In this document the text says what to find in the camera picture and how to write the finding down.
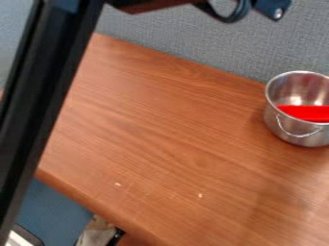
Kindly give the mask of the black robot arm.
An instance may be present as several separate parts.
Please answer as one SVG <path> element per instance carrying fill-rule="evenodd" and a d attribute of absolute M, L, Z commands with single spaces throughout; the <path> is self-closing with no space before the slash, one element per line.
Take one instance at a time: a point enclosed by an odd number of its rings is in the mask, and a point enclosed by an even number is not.
<path fill-rule="evenodd" d="M 13 69 L 0 99 L 0 246 L 6 246 L 53 127 L 106 6 L 144 13 L 193 5 L 233 24 L 251 11 L 280 21 L 292 0 L 235 0 L 220 13 L 219 0 L 33 0 Z"/>

